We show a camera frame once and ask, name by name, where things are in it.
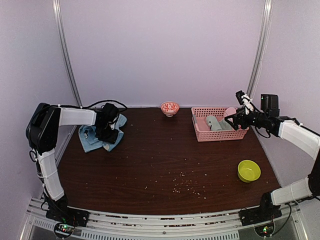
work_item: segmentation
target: pink basket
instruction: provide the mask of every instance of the pink basket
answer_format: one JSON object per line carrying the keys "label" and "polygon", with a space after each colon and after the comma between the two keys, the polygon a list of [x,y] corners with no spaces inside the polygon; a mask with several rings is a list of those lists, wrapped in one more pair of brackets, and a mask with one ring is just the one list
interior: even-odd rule
{"label": "pink basket", "polygon": [[241,140],[249,128],[243,130],[210,131],[206,123],[207,116],[215,116],[218,121],[224,117],[227,107],[192,107],[192,122],[198,142]]}

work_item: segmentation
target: blue towel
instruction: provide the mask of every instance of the blue towel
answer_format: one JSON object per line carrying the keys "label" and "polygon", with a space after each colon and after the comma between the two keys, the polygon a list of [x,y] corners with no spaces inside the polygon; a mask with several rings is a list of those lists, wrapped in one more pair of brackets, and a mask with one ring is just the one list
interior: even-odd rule
{"label": "blue towel", "polygon": [[112,149],[114,149],[118,145],[118,143],[121,141],[122,137],[124,136],[124,132],[121,131],[119,128],[125,125],[126,122],[127,122],[127,118],[122,114],[120,114],[119,119],[114,126],[114,129],[117,129],[119,131],[118,137],[114,144],[111,144],[105,141],[100,141],[98,138],[96,138],[95,126],[82,125],[79,128],[78,134],[79,134],[79,138],[80,138],[84,152],[87,153],[102,147],[108,152],[110,152]]}

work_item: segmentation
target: patterned bowl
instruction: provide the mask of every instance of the patterned bowl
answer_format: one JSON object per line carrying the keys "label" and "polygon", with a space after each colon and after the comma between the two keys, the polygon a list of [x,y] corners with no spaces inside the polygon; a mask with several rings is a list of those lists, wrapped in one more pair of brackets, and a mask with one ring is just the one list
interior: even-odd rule
{"label": "patterned bowl", "polygon": [[167,117],[172,117],[179,111],[180,106],[173,101],[166,101],[161,104],[160,108]]}

